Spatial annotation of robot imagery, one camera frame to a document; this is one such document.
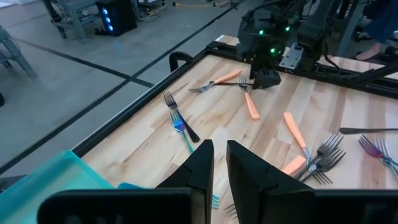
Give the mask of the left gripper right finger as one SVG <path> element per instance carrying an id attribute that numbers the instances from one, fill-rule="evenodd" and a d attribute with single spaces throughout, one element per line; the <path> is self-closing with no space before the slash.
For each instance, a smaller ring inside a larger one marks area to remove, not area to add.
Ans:
<path id="1" fill-rule="evenodd" d="M 226 161 L 242 224 L 397 224 L 396 190 L 313 189 L 234 140 Z"/>

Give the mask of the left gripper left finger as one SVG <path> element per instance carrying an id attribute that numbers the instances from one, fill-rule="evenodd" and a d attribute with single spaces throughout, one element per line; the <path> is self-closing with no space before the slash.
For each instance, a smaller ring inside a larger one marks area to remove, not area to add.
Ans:
<path id="1" fill-rule="evenodd" d="M 202 144 L 153 189 L 65 190 L 44 200 L 38 223 L 186 224 L 211 221 L 214 147 Z"/>

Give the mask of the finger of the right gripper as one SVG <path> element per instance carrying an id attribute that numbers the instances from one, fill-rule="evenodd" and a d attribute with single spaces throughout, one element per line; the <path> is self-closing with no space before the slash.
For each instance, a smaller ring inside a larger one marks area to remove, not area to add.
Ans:
<path id="1" fill-rule="evenodd" d="M 266 89 L 281 83 L 281 77 L 276 70 L 259 70 L 253 73 L 254 89 Z"/>
<path id="2" fill-rule="evenodd" d="M 261 65 L 260 63 L 254 59 L 251 63 L 251 69 L 249 74 L 249 79 L 253 80 L 252 88 L 258 89 L 260 87 L 261 81 Z"/>

